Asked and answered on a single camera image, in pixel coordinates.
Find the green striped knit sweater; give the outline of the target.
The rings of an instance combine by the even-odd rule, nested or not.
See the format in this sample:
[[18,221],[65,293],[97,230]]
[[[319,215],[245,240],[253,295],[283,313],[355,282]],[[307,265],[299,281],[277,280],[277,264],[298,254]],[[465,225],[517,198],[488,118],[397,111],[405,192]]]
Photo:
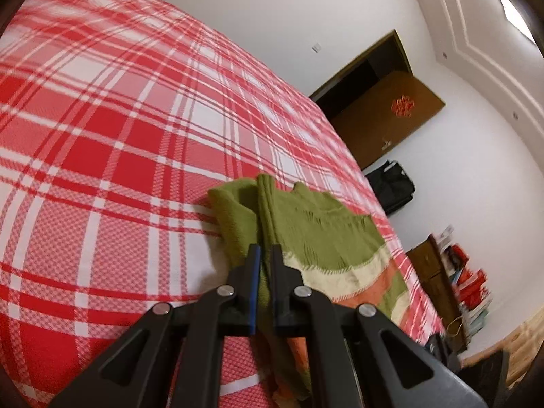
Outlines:
[[252,244],[265,253],[278,245],[284,264],[299,270],[306,286],[345,307],[372,303],[405,326],[408,286],[371,216],[301,182],[280,190],[267,174],[224,183],[207,196],[231,268],[244,264]]

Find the brown wooden cabinet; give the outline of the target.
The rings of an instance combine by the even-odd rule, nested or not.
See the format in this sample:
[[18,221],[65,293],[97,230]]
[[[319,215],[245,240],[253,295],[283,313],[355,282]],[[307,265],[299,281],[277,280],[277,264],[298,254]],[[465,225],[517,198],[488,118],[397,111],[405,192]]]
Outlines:
[[442,257],[433,235],[407,252],[421,286],[429,296],[442,320],[445,334],[456,353],[465,352],[469,341],[463,327],[463,316],[453,287],[443,266]]

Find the black hanging bag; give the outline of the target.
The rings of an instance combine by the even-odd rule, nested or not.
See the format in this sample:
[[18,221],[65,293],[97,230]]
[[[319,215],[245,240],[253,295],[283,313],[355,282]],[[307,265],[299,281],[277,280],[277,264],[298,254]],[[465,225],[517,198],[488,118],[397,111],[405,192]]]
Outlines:
[[414,182],[397,161],[386,160],[366,178],[388,217],[411,202],[416,192]]

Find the stack of colourful books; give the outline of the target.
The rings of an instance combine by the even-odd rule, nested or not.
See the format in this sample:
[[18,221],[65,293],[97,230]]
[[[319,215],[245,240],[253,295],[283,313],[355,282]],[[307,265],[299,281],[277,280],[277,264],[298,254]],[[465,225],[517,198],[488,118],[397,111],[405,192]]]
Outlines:
[[445,296],[454,298],[453,303],[444,306],[447,315],[442,316],[443,327],[450,338],[464,334],[469,345],[484,328],[489,314],[492,296],[487,287],[488,277],[483,269],[469,266],[469,255],[455,241],[453,226],[447,226],[434,240],[448,281]]

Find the brown wooden door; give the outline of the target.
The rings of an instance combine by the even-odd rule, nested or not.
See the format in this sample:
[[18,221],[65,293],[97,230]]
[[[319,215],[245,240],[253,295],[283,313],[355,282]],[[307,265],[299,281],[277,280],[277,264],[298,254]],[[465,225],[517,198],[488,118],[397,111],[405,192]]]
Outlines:
[[439,113],[445,103],[420,80],[394,71],[331,120],[364,170]]

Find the red white plaid bedspread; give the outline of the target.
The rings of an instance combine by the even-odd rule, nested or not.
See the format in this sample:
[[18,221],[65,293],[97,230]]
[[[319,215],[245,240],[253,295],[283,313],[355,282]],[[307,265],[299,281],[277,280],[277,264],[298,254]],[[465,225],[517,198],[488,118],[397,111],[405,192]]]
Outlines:
[[267,173],[370,215],[356,293],[424,343],[442,322],[325,114],[162,0],[26,0],[1,38],[1,364],[44,407],[153,304],[229,265],[210,189]]

